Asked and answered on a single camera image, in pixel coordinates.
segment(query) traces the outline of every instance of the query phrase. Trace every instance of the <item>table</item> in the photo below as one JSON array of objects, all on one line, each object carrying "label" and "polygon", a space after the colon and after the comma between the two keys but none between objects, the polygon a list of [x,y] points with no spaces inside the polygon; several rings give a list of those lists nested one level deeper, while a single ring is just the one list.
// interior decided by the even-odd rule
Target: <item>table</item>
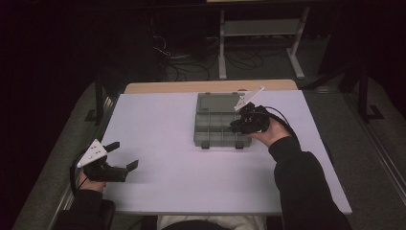
[{"label": "table", "polygon": [[[266,146],[255,140],[245,149],[201,149],[193,144],[197,92],[228,91],[227,82],[235,90],[257,89],[257,83],[279,89],[261,92],[254,103],[282,111],[303,150],[311,150],[321,162],[339,209],[351,213],[303,93],[292,88],[289,80],[130,84],[118,100],[102,142],[121,142],[108,155],[110,165],[139,159],[139,168],[125,183],[110,183],[104,198],[114,200],[118,212],[138,215],[279,215],[275,162]],[[283,82],[289,90],[283,90]],[[218,83],[221,87],[211,90],[210,84]]]}]

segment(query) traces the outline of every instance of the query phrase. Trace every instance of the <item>sleeve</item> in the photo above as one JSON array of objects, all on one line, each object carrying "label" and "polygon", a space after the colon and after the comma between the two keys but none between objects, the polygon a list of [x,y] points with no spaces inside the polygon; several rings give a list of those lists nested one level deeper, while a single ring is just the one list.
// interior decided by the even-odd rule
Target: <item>sleeve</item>
[{"label": "sleeve", "polygon": [[102,193],[91,190],[79,190],[71,209],[59,212],[53,229],[102,229],[102,219],[99,217],[101,204]]},{"label": "sleeve", "polygon": [[332,200],[322,166],[311,152],[301,151],[292,137],[281,138],[268,151],[277,162],[274,175],[286,230],[350,229]]}]

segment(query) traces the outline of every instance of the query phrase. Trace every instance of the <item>hand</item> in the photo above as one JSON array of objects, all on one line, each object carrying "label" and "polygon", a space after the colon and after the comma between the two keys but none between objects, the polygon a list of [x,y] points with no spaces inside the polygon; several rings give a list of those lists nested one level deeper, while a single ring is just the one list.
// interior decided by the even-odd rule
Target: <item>hand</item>
[{"label": "hand", "polygon": [[81,184],[81,186],[79,187],[80,190],[93,190],[99,193],[102,193],[102,190],[106,186],[105,182],[89,180],[89,178],[87,178],[87,176],[83,173],[83,171],[80,171],[79,173],[79,185],[80,184]]},{"label": "hand", "polygon": [[283,137],[290,136],[290,133],[276,120],[269,118],[269,128],[264,132],[253,132],[247,136],[261,141],[266,147],[272,146]]}]

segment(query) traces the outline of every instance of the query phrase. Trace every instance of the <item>gray plastic organizer box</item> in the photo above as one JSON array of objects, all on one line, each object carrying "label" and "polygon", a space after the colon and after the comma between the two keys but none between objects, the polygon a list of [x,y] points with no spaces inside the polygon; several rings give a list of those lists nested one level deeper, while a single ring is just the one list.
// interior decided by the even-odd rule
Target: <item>gray plastic organizer box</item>
[{"label": "gray plastic organizer box", "polygon": [[240,93],[199,93],[197,95],[193,141],[197,147],[235,147],[243,149],[252,139],[233,133],[230,123],[239,119],[234,110]]}]

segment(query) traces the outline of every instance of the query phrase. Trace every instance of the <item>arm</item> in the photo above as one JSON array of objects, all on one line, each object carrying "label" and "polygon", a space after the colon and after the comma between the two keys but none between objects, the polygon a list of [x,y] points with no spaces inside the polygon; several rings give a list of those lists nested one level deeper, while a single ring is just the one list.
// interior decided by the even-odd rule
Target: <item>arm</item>
[{"label": "arm", "polygon": [[99,217],[99,210],[102,204],[102,190],[105,187],[105,182],[95,182],[85,178],[86,176],[81,172],[79,183],[82,184],[71,209],[68,211],[63,210],[58,214],[53,229],[102,229],[103,225],[102,219]]},{"label": "arm", "polygon": [[277,162],[274,175],[285,229],[349,229],[347,219],[332,200],[316,157],[301,151],[281,124],[273,119],[270,124],[265,132],[250,136],[262,141]]}]

